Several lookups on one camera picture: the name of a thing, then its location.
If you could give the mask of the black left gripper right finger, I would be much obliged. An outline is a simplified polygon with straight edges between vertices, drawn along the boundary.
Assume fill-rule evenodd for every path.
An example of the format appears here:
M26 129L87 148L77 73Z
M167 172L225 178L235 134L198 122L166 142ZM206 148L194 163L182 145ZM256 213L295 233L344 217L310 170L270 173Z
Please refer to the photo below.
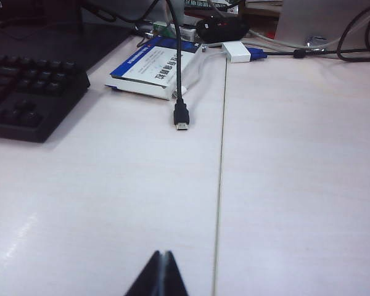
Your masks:
M188 296L186 286L171 251L163 256L162 295Z

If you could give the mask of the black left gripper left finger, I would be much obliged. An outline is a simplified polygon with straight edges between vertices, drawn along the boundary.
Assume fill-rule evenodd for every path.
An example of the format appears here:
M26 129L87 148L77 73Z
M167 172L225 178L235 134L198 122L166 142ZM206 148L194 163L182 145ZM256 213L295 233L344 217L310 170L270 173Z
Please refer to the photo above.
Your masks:
M162 254L155 251L149 261L143 267L137 278L126 292L126 296L156 295L158 292L158 282L162 267Z

